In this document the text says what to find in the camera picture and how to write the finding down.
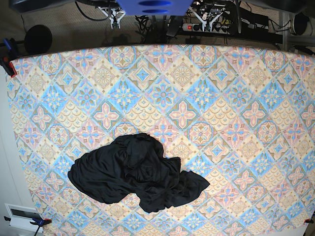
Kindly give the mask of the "black t-shirt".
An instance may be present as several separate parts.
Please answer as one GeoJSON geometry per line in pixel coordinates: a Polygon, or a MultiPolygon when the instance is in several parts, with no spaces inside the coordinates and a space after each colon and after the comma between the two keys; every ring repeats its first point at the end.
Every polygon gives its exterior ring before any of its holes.
{"type": "Polygon", "coordinates": [[[162,144],[146,133],[119,136],[75,160],[67,176],[79,191],[100,203],[118,203],[134,193],[147,213],[197,199],[209,182],[182,171],[179,157],[163,154],[162,144]]]}

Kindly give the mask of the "patterned tablecloth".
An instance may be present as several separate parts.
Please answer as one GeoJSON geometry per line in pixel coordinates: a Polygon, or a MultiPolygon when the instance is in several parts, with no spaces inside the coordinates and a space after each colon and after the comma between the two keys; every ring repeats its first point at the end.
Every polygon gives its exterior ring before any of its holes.
{"type": "Polygon", "coordinates": [[[247,47],[119,46],[13,62],[8,103],[48,236],[301,236],[315,210],[315,59],[247,47]],[[67,172],[84,153],[147,133],[209,181],[195,201],[146,213],[106,205],[67,172]]]}

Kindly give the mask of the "white power strip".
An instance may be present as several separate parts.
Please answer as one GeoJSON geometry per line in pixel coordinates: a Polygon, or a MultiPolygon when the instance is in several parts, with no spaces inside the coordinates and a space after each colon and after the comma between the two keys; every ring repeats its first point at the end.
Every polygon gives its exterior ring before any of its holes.
{"type": "Polygon", "coordinates": [[[212,26],[212,30],[210,30],[209,26],[205,26],[203,28],[202,24],[199,23],[183,23],[182,30],[187,32],[205,32],[205,33],[221,33],[228,34],[228,29],[230,25],[221,25],[219,23],[214,23],[212,26]]]}

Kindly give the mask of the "black round stool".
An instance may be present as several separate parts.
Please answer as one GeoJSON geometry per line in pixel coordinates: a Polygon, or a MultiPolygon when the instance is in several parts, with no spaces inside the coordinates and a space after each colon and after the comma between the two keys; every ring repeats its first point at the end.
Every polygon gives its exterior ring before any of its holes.
{"type": "Polygon", "coordinates": [[[24,46],[29,55],[44,54],[52,45],[52,33],[45,25],[31,27],[24,38],[24,46]]]}

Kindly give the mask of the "blue clamp bottom left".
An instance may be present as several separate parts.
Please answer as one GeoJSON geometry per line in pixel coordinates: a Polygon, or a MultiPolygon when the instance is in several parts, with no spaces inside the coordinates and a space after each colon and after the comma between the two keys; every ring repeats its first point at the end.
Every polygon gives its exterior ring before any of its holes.
{"type": "Polygon", "coordinates": [[[9,222],[9,226],[18,228],[21,230],[26,230],[34,233],[36,236],[38,233],[43,233],[43,227],[51,224],[51,219],[42,219],[42,218],[21,218],[21,217],[6,217],[4,220],[9,222]]]}

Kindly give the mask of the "red black clamp left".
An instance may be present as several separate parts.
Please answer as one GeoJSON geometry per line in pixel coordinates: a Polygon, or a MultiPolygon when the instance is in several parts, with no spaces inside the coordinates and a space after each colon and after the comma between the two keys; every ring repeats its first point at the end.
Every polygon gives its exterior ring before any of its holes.
{"type": "Polygon", "coordinates": [[[4,68],[6,73],[11,77],[15,77],[17,72],[13,66],[13,63],[9,61],[8,57],[1,57],[0,58],[0,65],[4,68]]]}

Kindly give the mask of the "orange clamp bottom right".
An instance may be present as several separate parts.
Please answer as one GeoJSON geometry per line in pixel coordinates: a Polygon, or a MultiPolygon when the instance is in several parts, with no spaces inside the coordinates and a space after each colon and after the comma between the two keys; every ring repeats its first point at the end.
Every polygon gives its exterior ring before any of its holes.
{"type": "Polygon", "coordinates": [[[313,224],[314,223],[314,220],[313,219],[306,219],[304,221],[305,224],[313,224]]]}

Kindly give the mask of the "white wall vent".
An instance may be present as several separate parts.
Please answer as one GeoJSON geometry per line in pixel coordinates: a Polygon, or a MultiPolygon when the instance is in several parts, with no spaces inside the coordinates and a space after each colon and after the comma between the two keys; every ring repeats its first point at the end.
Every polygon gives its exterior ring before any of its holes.
{"type": "Polygon", "coordinates": [[[35,233],[38,226],[31,224],[31,222],[33,222],[33,218],[41,218],[35,208],[7,203],[5,203],[5,207],[8,211],[8,218],[10,218],[9,226],[35,233]]]}

